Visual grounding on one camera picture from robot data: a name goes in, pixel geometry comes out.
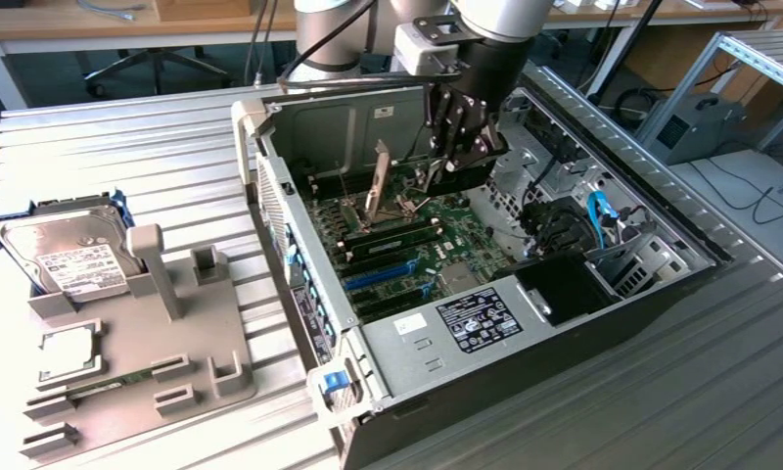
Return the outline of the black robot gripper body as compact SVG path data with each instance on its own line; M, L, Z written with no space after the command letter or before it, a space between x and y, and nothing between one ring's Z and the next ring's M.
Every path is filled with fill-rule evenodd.
M451 98L471 98L483 102L487 114L499 106L514 89L525 67L534 38L522 42L483 39L462 43L458 48L459 76L449 82L435 82L426 88L426 116L433 118L446 92Z

